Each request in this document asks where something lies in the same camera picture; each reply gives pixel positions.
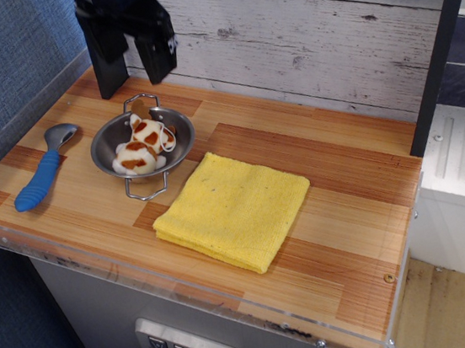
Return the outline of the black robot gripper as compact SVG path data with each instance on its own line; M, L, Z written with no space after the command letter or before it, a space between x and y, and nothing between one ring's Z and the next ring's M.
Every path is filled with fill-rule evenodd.
M77 14L87 45L108 64L124 61L134 37L147 77L161 83L178 65L177 36L167 10L157 0L75 0L88 14Z

